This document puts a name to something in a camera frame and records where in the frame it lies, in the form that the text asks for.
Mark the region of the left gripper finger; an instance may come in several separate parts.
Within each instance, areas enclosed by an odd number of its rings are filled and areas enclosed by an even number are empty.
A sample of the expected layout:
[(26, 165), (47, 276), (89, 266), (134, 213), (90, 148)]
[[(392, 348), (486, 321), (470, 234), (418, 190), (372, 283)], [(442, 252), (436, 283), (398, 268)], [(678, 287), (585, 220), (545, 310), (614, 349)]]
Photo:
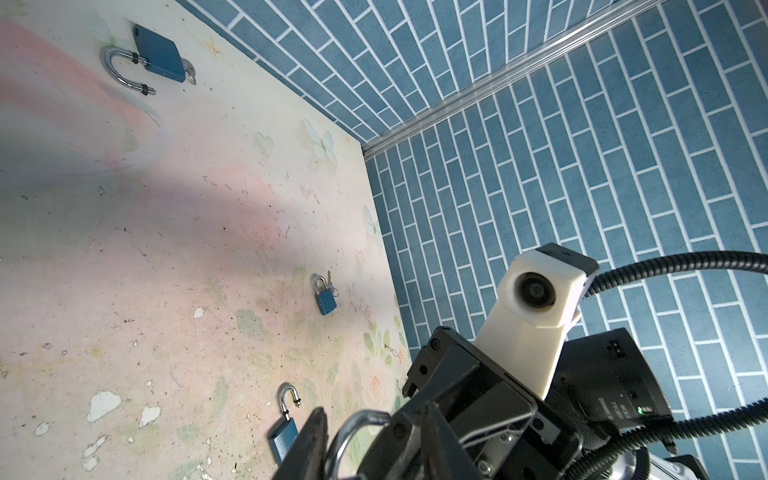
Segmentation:
[(328, 418), (323, 407), (315, 408), (306, 420), (283, 463), (272, 478), (324, 479), (328, 443)]

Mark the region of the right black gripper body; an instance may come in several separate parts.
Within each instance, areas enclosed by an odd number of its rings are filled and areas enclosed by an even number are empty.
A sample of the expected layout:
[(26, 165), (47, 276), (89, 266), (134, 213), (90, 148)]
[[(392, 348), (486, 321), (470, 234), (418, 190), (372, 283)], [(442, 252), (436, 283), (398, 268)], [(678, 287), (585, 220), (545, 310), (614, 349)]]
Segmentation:
[(403, 395), (359, 465), (366, 479), (561, 479), (582, 450), (571, 424), (447, 327)]

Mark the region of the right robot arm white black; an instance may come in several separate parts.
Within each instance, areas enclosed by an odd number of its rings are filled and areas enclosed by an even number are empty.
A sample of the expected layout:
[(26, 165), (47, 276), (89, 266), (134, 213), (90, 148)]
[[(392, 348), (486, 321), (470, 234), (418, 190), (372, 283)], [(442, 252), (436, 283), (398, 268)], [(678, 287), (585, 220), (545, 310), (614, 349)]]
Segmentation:
[(474, 340), (439, 327), (412, 364), (395, 414), (380, 425), (357, 473), (364, 479), (702, 479), (700, 462), (660, 459), (679, 439), (743, 430), (767, 403), (677, 421), (630, 333), (580, 339), (581, 302), (643, 279), (698, 270), (765, 273), (754, 252), (704, 251), (601, 272), (550, 243), (518, 256)]

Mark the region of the blue padlock near with key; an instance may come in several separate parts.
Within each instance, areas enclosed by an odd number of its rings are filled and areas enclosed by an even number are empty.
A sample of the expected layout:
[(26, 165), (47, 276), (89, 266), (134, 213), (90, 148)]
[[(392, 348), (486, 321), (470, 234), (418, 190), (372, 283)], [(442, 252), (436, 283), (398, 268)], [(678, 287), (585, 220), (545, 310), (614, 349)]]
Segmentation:
[(278, 466), (283, 463), (293, 443), (298, 437), (298, 428), (295, 419), (291, 416), (290, 409), (285, 400), (287, 394), (291, 395), (293, 404), (296, 408), (302, 406), (302, 400), (296, 387), (289, 382), (284, 382), (278, 391), (281, 419), (273, 425), (267, 435), (270, 450)]

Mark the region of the floral table mat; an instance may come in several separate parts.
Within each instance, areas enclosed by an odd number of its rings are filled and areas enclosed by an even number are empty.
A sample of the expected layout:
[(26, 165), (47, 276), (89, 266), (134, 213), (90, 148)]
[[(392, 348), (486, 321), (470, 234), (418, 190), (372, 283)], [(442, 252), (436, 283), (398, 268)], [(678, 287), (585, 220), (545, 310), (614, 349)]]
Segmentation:
[[(134, 24), (197, 84), (112, 79)], [(410, 363), (355, 138), (177, 2), (2, 3), (3, 478), (268, 479), (284, 382), (336, 429)]]

